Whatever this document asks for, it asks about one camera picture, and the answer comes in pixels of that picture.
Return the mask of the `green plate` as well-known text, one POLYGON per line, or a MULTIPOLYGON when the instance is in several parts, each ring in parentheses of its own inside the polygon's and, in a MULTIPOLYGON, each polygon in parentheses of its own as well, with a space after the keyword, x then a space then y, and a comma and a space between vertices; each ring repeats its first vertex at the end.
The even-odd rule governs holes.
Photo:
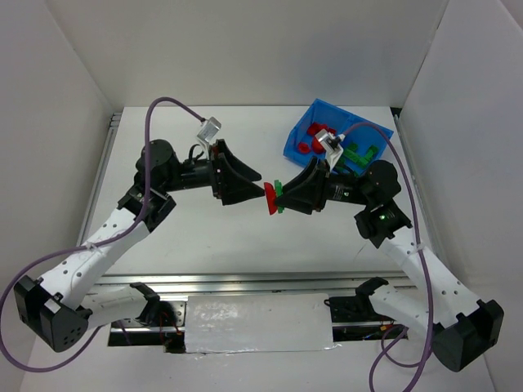
MULTIPOLYGON (((283 185, 282 185, 282 183, 279 180, 275 180, 274 181, 274 187, 275 187, 275 195, 276 195, 276 197, 278 198, 278 197, 282 196, 283 195, 283 185)), ((284 212, 284 208, 281 207, 281 206, 278 206, 277 207, 277 212, 279 214, 282 214, 284 212)))

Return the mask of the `red arch lego piece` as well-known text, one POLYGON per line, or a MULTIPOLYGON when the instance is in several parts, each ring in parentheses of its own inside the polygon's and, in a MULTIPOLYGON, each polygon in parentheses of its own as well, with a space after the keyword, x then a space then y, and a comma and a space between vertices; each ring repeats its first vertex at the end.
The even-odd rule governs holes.
POLYGON ((301 153, 301 154, 308 154, 310 153, 311 149, 310 149, 310 146, 307 144, 307 143, 299 143, 298 146, 297 146, 297 150, 301 153))

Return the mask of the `red rounded lego piece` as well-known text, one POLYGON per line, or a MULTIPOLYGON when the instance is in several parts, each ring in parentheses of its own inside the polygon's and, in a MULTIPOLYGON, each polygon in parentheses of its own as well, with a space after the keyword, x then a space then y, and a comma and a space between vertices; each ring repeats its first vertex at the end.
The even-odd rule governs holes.
POLYGON ((316 154, 322 154, 324 152, 324 147, 322 146, 322 144, 316 138, 314 138, 312 140, 312 142, 311 142, 311 149, 316 154))

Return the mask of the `green square lego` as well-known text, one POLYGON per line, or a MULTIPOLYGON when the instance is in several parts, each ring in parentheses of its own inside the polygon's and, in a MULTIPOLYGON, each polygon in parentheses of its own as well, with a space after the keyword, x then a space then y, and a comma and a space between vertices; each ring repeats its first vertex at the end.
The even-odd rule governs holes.
POLYGON ((356 153, 358 150, 358 145, 356 143, 350 143, 347 148, 352 153, 356 153))

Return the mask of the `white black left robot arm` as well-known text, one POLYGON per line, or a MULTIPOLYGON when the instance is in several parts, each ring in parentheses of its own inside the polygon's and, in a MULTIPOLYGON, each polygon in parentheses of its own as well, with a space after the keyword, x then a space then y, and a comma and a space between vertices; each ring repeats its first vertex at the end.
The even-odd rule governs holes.
POLYGON ((264 196, 261 175, 237 159, 223 139, 207 157, 180 162, 165 140, 151 141, 136 162, 132 187, 107 221, 59 265, 37 279, 24 275, 14 286, 20 319, 55 352, 84 333, 120 319, 157 326, 172 307, 144 283, 111 293, 94 292, 99 278, 128 250, 153 233, 175 208, 171 193, 210 187, 225 206, 264 196))

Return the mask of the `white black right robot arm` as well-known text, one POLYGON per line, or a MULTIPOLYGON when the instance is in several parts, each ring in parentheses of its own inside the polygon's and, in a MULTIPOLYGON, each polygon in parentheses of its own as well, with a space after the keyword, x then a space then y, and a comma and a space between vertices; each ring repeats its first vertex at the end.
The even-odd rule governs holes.
POLYGON ((279 209, 311 214, 328 201, 363 206, 355 215, 360 236, 389 256, 427 294, 427 303, 398 293, 384 278, 370 279, 356 295, 376 314, 427 335, 432 352, 450 371, 462 371, 497 344, 503 308, 468 289, 422 243, 418 227, 394 201, 401 186, 392 163, 377 160, 355 176, 331 173, 326 161, 312 158, 286 185, 267 183, 265 190, 271 214, 279 209))

